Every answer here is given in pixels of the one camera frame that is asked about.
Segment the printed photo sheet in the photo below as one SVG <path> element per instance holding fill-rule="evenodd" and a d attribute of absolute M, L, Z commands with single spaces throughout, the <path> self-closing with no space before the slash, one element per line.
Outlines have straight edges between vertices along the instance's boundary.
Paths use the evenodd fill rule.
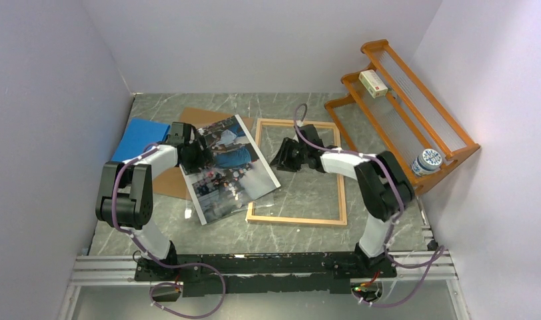
<path fill-rule="evenodd" d="M 201 225 L 223 219 L 280 187 L 239 115 L 197 129 L 213 155 L 212 165 L 185 175 Z"/>

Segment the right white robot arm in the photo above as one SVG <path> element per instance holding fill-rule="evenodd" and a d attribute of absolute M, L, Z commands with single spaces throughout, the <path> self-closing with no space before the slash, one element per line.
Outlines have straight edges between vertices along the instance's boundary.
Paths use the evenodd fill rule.
<path fill-rule="evenodd" d="M 320 173 L 357 181 L 368 217 L 356 244 L 354 268 L 364 277 L 376 272 L 386 254 L 388 231 L 397 213 L 414 198 L 413 187 L 390 151 L 364 154 L 335 145 L 324 146 L 314 125 L 294 125 L 296 137 L 284 138 L 270 164 L 279 171 L 297 172 L 308 165 Z"/>

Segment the light wooden picture frame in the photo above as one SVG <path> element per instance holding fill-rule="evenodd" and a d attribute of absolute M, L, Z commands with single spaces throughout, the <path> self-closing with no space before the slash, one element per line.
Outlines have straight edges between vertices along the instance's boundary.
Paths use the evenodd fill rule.
<path fill-rule="evenodd" d="M 256 124 L 255 141 L 257 144 L 261 142 L 263 127 L 292 127 L 293 120 L 286 119 L 267 119 L 260 118 Z M 317 129 L 329 129 L 333 132 L 334 144 L 340 145 L 340 131 L 334 123 L 323 121 L 305 121 L 304 124 L 314 125 Z M 338 218 L 337 219 L 312 219 L 305 217 L 271 217 L 255 215 L 255 203 L 251 202 L 248 205 L 246 221 L 249 223 L 282 223 L 296 225 L 319 225 L 319 226 L 347 226 L 346 213 L 346 197 L 344 188 L 344 177 L 336 176 L 337 193 L 338 193 Z"/>

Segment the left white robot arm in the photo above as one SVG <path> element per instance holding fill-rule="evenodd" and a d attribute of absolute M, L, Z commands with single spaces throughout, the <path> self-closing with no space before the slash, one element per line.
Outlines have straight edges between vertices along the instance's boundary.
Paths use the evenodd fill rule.
<path fill-rule="evenodd" d="M 155 275 L 172 279 L 179 270 L 173 242 L 152 220 L 153 180 L 170 168 L 198 173 L 212 160 L 205 138 L 190 123 L 172 123 L 162 139 L 146 143 L 135 156 L 104 164 L 95 214 L 126 235 L 151 262 Z"/>

